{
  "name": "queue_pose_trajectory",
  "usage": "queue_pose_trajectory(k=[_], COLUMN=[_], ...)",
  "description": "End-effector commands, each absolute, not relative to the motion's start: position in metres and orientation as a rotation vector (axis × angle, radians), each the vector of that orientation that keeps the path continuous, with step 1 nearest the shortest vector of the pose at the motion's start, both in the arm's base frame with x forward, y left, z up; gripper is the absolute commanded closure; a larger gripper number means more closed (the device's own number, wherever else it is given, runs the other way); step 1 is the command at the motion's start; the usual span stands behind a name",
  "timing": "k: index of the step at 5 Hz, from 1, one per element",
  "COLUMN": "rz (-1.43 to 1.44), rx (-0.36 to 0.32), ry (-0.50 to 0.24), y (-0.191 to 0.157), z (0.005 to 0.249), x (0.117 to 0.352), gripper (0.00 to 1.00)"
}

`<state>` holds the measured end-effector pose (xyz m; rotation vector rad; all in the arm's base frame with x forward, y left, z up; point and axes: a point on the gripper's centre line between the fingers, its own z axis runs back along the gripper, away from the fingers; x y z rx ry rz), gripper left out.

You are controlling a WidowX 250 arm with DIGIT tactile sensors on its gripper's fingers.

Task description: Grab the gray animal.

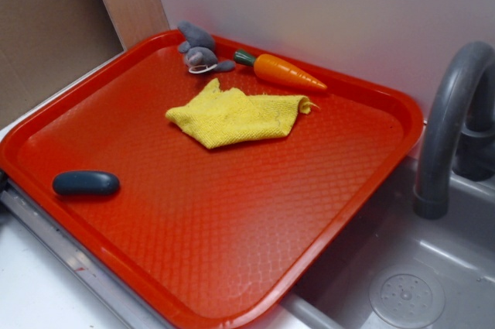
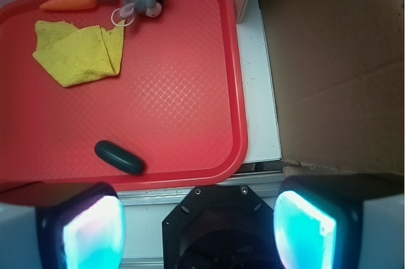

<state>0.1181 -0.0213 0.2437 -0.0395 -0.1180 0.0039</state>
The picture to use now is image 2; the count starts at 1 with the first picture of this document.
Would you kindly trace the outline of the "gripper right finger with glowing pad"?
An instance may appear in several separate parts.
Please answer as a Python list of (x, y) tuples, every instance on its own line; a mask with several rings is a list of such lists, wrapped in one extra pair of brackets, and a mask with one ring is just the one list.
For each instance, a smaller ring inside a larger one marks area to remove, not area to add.
[(284, 268), (404, 268), (404, 178), (289, 176), (273, 230)]

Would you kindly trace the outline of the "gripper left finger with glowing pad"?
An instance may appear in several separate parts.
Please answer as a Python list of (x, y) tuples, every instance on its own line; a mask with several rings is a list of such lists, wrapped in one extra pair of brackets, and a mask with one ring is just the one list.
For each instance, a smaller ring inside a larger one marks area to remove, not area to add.
[(124, 243), (107, 183), (1, 184), (1, 268), (119, 268)]

